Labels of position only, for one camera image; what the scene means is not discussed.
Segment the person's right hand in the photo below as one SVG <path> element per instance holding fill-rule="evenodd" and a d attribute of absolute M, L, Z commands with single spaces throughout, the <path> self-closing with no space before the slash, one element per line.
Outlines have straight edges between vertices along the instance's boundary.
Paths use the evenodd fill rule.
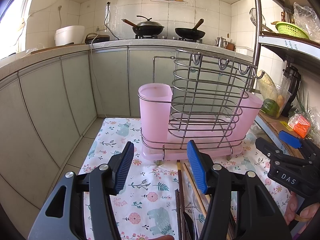
<path fill-rule="evenodd" d="M 291 196 L 289 198 L 289 202 L 284 214 L 284 218 L 287 224 L 289 224 L 291 221 L 294 220 L 297 209 L 298 209 L 297 195 L 293 191 L 291 191 Z M 299 216 L 301 218 L 310 220 L 314 217 L 318 209 L 319 209 L 319 203 L 312 204 L 306 207 L 303 211 L 301 211 Z"/>

